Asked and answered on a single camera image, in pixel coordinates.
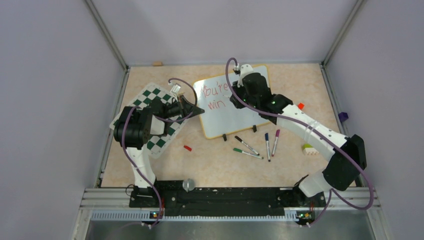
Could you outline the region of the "yellow framed whiteboard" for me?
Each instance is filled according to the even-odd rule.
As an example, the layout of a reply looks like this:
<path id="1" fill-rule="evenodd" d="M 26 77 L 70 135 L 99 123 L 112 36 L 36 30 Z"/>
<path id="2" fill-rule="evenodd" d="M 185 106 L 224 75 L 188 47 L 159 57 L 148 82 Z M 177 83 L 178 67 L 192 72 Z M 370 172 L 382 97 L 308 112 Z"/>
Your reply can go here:
<path id="1" fill-rule="evenodd" d="M 224 74 L 198 80 L 193 88 L 197 94 L 197 106 L 205 110 L 199 117 L 207 139 L 269 123 L 248 108 L 236 108 L 229 98 L 223 96 L 232 95 Z"/>

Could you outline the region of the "red marker cap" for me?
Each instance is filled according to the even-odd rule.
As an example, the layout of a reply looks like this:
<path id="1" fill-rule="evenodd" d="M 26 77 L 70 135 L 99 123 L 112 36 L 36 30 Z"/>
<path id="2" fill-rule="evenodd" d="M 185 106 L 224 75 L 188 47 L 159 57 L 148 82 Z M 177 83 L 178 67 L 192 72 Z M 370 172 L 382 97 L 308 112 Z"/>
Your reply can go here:
<path id="1" fill-rule="evenodd" d="M 189 146 L 187 146 L 187 145 L 184 145 L 183 146 L 186 150 L 188 150 L 189 152 L 191 152 L 192 151 L 192 148 L 191 147 L 189 147 Z"/>

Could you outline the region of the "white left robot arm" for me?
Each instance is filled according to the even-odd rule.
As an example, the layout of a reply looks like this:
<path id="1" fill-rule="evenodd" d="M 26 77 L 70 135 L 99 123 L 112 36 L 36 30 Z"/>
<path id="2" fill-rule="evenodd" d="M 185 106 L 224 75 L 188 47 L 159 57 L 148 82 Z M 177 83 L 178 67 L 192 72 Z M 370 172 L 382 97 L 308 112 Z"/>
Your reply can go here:
<path id="1" fill-rule="evenodd" d="M 145 189 L 141 200 L 149 207 L 160 202 L 159 191 L 151 188 L 156 176 L 153 173 L 148 142 L 151 137 L 165 137 L 170 133 L 173 123 L 201 115 L 204 109 L 189 102 L 183 95 L 171 103 L 164 103 L 159 98 L 153 99 L 144 108 L 126 106 L 118 117 L 113 130 L 113 137 L 129 157 L 134 173 L 134 185 Z"/>

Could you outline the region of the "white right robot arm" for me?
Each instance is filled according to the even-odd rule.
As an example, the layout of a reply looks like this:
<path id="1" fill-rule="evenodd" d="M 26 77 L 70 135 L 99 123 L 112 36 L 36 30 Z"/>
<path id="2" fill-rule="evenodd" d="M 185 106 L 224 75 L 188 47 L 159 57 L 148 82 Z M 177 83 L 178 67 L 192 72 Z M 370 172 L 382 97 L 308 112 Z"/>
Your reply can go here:
<path id="1" fill-rule="evenodd" d="M 238 80 L 231 83 L 230 101 L 237 109 L 250 110 L 273 124 L 285 128 L 311 145 L 328 162 L 317 173 L 302 178 L 295 187 L 293 200 L 307 206 L 318 193 L 331 189 L 345 191 L 366 166 L 364 140 L 333 131 L 304 113 L 292 100 L 272 93 L 267 78 L 249 64 L 233 68 Z"/>

